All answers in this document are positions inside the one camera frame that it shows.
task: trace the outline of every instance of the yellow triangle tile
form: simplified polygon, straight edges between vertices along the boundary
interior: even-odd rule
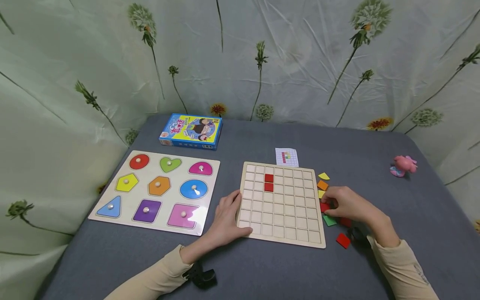
[[[330,180],[330,177],[328,177],[327,173],[323,172],[322,174],[319,174],[318,177],[320,177],[323,180]]]

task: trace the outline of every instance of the gray table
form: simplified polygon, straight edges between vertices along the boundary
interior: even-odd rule
[[[217,151],[160,145],[168,116],[152,116],[131,150],[221,161],[206,220],[220,197],[239,188],[244,161],[275,164],[275,147],[297,149],[300,167],[327,172],[331,185],[347,185],[392,219],[414,250],[441,299],[480,297],[480,239],[425,157],[406,136],[298,124],[225,120]],[[418,160],[410,180],[389,173],[396,155]],[[324,250],[240,239],[204,258],[218,285],[207,291],[186,283],[165,299],[388,299],[392,292],[370,254],[335,242],[345,231],[326,227]],[[86,219],[40,299],[103,299],[179,243],[194,236]]]

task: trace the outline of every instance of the blue circle piece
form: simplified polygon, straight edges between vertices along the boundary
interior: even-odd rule
[[[191,200],[202,198],[207,191],[207,184],[197,179],[187,180],[180,186],[180,194]]]

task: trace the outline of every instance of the pink plastic toy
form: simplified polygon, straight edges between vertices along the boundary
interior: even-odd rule
[[[406,172],[415,173],[417,171],[417,161],[409,156],[396,156],[394,158],[395,166],[390,168],[390,173],[397,177],[404,177]]]

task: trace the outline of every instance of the wooden peg puzzle board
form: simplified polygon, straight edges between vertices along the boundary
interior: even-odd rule
[[[240,191],[237,225],[250,238],[325,248],[313,169],[245,162]]]
[[[202,235],[220,162],[132,151],[88,218]]]

